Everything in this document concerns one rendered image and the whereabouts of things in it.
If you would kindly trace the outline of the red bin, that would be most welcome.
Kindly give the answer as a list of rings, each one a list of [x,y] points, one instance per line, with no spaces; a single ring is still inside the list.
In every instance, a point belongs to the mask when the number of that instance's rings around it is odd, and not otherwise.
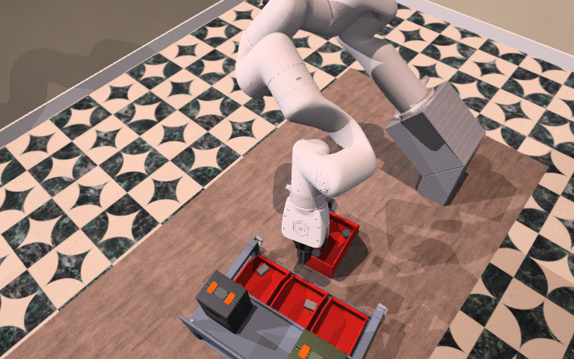
[[[327,247],[326,249],[319,249],[321,252],[320,257],[316,258],[312,255],[310,261],[307,261],[305,265],[331,279],[354,240],[359,230],[359,225],[335,213],[329,213],[330,230],[327,238]],[[345,229],[351,232],[348,238],[342,235],[342,231]]]
[[[256,270],[263,263],[270,270],[261,277]],[[247,262],[234,281],[246,288],[253,297],[270,306],[290,277],[291,271],[258,254]]]
[[[328,295],[329,292],[294,274],[283,284],[270,307],[310,330]],[[303,308],[307,299],[318,304],[314,312]]]
[[[350,355],[368,317],[332,296],[319,314],[311,332]]]

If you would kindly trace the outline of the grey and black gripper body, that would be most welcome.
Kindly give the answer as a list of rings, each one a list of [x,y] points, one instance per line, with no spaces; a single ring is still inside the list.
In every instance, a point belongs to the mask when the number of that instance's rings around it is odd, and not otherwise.
[[[325,236],[328,238],[329,230],[330,214],[327,201],[318,208],[305,209],[294,205],[291,197],[287,197],[282,222],[282,234],[285,237],[313,248],[320,248],[324,244]]]

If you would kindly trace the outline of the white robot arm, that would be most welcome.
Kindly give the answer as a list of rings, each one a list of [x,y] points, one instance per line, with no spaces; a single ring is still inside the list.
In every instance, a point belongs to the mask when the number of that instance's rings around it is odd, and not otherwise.
[[[322,95],[291,39],[299,29],[335,37],[400,120],[421,108],[435,90],[426,87],[428,76],[416,77],[390,42],[374,37],[397,12],[396,0],[270,0],[243,32],[235,65],[240,89],[254,99],[271,92],[285,119],[320,129],[340,149],[330,154],[327,143],[316,138],[294,144],[291,185],[286,186],[294,205],[314,209],[327,201],[329,212],[336,213],[332,197],[371,177],[377,160],[355,119]]]

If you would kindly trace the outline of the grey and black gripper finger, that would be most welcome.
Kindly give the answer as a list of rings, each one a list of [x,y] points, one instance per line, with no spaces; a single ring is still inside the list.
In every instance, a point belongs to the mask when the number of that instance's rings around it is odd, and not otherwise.
[[[295,247],[296,247],[296,249],[297,249],[298,263],[301,263],[301,260],[302,260],[302,251],[304,250],[304,248],[305,248],[306,245],[305,245],[305,244],[302,244],[302,243],[299,243],[299,242],[296,242],[296,241],[294,241],[294,240],[292,240],[292,241],[295,243]]]
[[[325,236],[324,244],[319,249],[325,249],[327,247],[327,237]],[[307,261],[310,261],[312,256],[312,250],[315,248],[310,247],[308,245],[305,246],[304,250],[302,251],[302,265],[305,265]]]

